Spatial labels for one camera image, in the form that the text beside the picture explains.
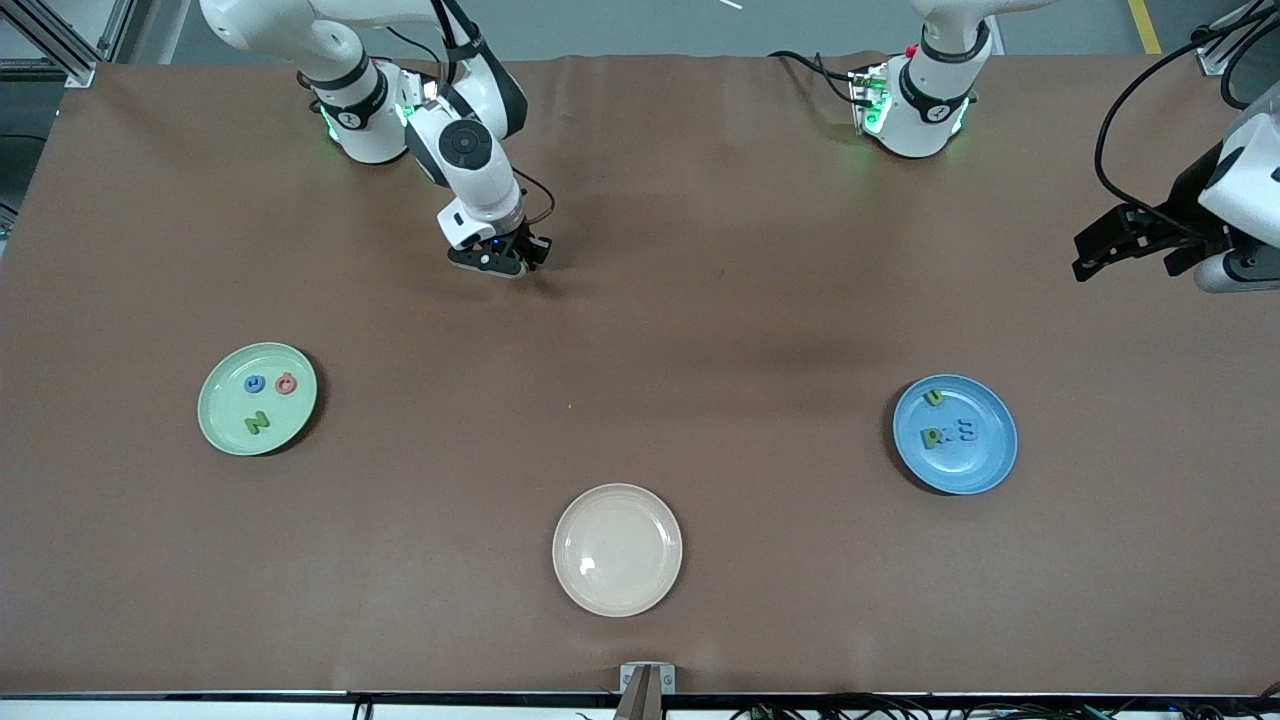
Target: yellow tape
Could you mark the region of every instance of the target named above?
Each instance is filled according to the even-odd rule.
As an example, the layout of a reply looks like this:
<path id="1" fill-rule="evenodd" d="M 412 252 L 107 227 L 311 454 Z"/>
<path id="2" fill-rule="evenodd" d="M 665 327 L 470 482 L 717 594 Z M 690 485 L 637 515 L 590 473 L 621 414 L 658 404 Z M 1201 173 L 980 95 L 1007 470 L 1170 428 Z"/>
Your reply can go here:
<path id="1" fill-rule="evenodd" d="M 1142 51 L 1148 55 L 1160 55 L 1160 38 L 1156 37 L 1156 26 L 1151 24 L 1151 13 L 1147 12 L 1147 3 L 1143 0 L 1129 0 L 1129 14 L 1133 15 L 1133 24 L 1138 28 L 1138 37 L 1142 38 Z"/>

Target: white plate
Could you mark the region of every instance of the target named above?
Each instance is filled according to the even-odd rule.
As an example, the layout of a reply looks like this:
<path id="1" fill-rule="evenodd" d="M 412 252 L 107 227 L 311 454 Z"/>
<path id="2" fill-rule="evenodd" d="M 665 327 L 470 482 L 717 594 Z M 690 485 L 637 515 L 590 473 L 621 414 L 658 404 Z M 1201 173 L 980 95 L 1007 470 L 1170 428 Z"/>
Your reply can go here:
<path id="1" fill-rule="evenodd" d="M 684 556 L 680 525 L 657 495 L 614 483 L 589 489 L 556 525 L 552 564 L 573 602 L 605 618 L 649 610 L 667 594 Z"/>

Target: brown tabletop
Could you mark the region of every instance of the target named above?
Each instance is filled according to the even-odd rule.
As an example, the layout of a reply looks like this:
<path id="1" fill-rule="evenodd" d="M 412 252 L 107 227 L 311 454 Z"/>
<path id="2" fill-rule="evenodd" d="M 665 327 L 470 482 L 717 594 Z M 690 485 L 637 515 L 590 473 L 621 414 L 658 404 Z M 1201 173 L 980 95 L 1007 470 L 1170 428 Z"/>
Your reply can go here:
<path id="1" fill-rule="evenodd" d="M 1257 692 L 1280 295 L 1070 270 L 1148 63 L 993 59 L 919 161 L 776 60 L 517 64 L 508 154 L 559 209 L 515 283 L 451 266 L 449 195 L 344 159 L 292 69 L 101 68 L 0 274 L 0 688 L 594 689 L 660 659 L 696 692 Z M 1110 167 L 1158 200 L 1230 110 L 1189 60 L 1149 85 Z M 316 359 L 323 415 L 223 455 L 197 391 L 266 340 Z M 932 373 L 1018 420 L 987 495 L 896 464 Z M 685 537 L 625 620 L 550 564 L 608 482 Z"/>

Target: floor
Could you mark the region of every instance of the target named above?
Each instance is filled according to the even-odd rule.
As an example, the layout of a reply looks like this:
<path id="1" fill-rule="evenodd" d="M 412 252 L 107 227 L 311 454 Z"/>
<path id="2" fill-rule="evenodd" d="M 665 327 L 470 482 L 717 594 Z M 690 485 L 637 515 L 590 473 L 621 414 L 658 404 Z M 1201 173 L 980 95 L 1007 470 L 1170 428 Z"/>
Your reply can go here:
<path id="1" fill-rule="evenodd" d="M 1143 53 L 1142 23 L 1133 10 L 1143 4 L 1155 31 L 1146 38 L 1146 50 L 1153 50 L 1155 42 L 1167 51 L 1181 45 L 1192 28 L 1230 12 L 1240 0 L 1061 0 L 1039 10 L 1002 15 L 1000 37 L 1011 55 Z M 509 60 L 664 53 L 760 56 L 780 49 L 842 55 L 864 49 L 896 51 L 919 37 L 919 20 L 902 0 L 467 0 L 465 8 L 484 28 L 490 46 Z M 219 41 L 205 24 L 198 0 L 154 0 L 141 22 L 133 61 L 278 61 L 238 53 Z M 398 29 L 440 46 L 431 26 Z M 425 56 L 384 31 L 361 35 L 372 55 Z M 1274 51 L 1256 53 L 1267 61 L 1254 73 L 1265 78 L 1257 83 L 1263 87 L 1280 78 L 1280 33 L 1270 40 L 1275 41 Z M 0 135 L 46 136 L 61 86 L 3 78 L 0 73 Z M 0 202 L 20 209 L 40 151 L 38 141 L 0 138 Z M 0 237 L 0 252 L 3 241 Z"/>

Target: green plate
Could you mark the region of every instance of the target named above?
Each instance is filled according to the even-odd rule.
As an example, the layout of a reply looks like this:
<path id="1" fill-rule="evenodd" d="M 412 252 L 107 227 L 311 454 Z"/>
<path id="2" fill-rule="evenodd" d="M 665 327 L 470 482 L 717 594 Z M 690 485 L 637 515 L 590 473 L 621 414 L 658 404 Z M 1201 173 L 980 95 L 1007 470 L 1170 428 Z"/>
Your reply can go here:
<path id="1" fill-rule="evenodd" d="M 291 384 L 292 392 L 284 392 Z M 316 372 L 297 348 L 279 342 L 242 347 L 223 359 L 200 388 L 200 432 L 230 455 L 270 452 L 307 424 L 317 391 Z"/>

